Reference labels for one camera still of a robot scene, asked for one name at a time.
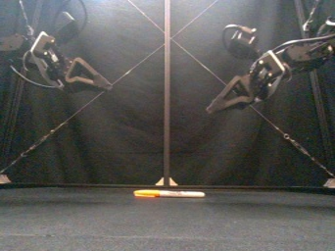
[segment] marker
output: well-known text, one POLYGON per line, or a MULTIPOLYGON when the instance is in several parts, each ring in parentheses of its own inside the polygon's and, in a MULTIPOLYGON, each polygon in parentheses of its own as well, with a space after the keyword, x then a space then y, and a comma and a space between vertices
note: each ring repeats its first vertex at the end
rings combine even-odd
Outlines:
POLYGON ((170 197, 170 198, 203 198, 203 192, 195 191, 162 191, 162 190, 136 190, 134 197, 170 197))

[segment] black cable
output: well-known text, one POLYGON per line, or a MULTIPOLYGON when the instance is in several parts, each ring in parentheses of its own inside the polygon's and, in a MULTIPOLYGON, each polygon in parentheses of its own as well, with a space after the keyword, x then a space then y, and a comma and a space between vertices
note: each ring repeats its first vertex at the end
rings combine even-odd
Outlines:
POLYGON ((225 49, 229 51, 229 45, 227 43, 227 40, 225 40, 225 34, 227 34, 227 31, 229 29, 233 29, 233 30, 240 30, 240 25, 227 25, 224 30, 223 30, 223 38, 224 38, 224 46, 225 46, 225 49))
POLYGON ((52 88, 52 89, 56 88, 54 86, 44 85, 44 84, 40 84, 40 83, 37 83, 37 82, 29 80, 24 75, 21 75, 21 74, 18 73, 18 71, 16 70, 16 68, 14 68, 13 66, 10 66, 10 69, 12 69, 12 71, 13 71, 26 82, 29 82, 30 84, 36 85, 37 87, 52 88))
MULTIPOLYGON (((53 17, 53 20, 52 20, 52 29, 53 29, 53 31, 56 30, 54 25, 56 25, 58 15, 60 15, 61 11, 64 10, 65 6, 69 4, 70 1, 72 0, 64 0, 64 2, 61 3, 61 5, 57 8, 57 11, 56 11, 56 14, 54 14, 54 17, 53 17)), ((84 21, 82 21, 81 27, 80 27, 78 32, 77 32, 77 34, 80 34, 80 32, 84 30, 84 28, 85 28, 85 26, 88 24, 88 9, 86 9, 84 1, 82 0, 77 0, 77 1, 80 2, 80 5, 81 5, 82 11, 84 11, 84 21)))
POLYGON ((335 34, 331 35, 325 35, 325 36, 319 36, 319 37, 313 37, 313 38, 305 38, 305 39, 299 39, 299 40, 292 40, 288 41, 285 43, 283 43, 281 45, 279 45, 275 49, 272 49, 273 52, 284 49, 284 47, 292 45, 292 44, 299 44, 299 43, 308 43, 308 42, 324 42, 329 39, 335 38, 335 34))

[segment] black backdrop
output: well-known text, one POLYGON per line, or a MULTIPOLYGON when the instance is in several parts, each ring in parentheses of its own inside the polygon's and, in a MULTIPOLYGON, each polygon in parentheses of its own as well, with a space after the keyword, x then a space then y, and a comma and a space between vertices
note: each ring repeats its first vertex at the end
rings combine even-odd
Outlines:
MULTIPOLYGON (((61 50, 84 58, 113 88, 6 174, 17 182, 154 184, 164 175, 164 0, 84 2, 88 23, 61 50)), ((34 1, 26 4, 32 16, 34 1)), ((60 4, 45 1, 37 31, 52 34, 60 4)), ((18 13, 16 5, 10 8, 18 13)), ((64 10, 81 24, 78 1, 64 10)), ((1 22, 10 26, 13 16, 1 22)), ((295 75, 271 99, 253 106, 267 120, 251 108, 205 113, 223 81, 243 75, 251 64, 224 49, 223 28, 229 24, 257 28, 263 51, 301 37, 291 0, 170 1, 169 176, 185 185, 321 185, 324 171, 267 122, 327 162, 308 74, 295 75)), ((321 69, 323 79, 331 79, 331 64, 321 69)), ((28 76, 41 81, 34 71, 28 76)), ((4 167, 98 94, 88 90, 69 94, 25 84, 10 125, 16 84, 1 62, 4 167)), ((328 81, 324 85, 331 104, 333 87, 328 81)), ((331 105, 327 113, 331 121, 331 105)))

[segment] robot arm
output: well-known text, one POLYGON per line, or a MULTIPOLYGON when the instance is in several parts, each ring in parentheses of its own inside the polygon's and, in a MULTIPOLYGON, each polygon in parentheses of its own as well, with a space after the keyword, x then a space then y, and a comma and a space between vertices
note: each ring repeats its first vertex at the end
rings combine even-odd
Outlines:
POLYGON ((60 53, 54 38, 41 32, 34 40, 30 54, 38 72, 49 85, 76 92, 82 88, 110 90, 110 83, 81 59, 69 59, 60 53))
MULTIPOLYGON (((327 21, 325 24, 333 29, 333 23, 327 21)), ((285 42, 260 56, 247 75, 235 76, 207 112, 211 114, 231 107, 244 108, 263 101, 275 93, 283 79, 320 67, 333 53, 335 33, 285 42)))

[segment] metal pole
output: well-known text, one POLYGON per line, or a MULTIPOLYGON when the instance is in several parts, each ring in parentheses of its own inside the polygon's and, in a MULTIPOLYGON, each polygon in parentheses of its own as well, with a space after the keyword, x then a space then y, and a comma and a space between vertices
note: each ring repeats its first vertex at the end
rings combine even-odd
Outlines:
MULTIPOLYGON (((301 7, 301 0, 295 0, 296 5, 296 11, 299 15, 299 26, 301 31, 301 38, 308 38, 308 33, 303 31, 303 24, 305 22, 305 17, 303 13, 303 7, 301 7)), ((309 82, 311 82, 311 89, 312 89, 312 95, 313 95, 313 103, 316 108, 316 115, 319 120, 319 128, 320 128, 320 135, 321 135, 321 143, 324 148, 324 154, 325 154, 325 162, 328 167, 335 166, 333 161, 333 150, 332 150, 332 143, 331 143, 331 133, 329 133, 329 126, 327 122, 327 116, 324 111, 324 102, 321 98, 321 91, 317 81, 317 73, 316 70, 309 72, 309 82)))
POLYGON ((169 0, 165 0, 164 186, 169 186, 169 0))

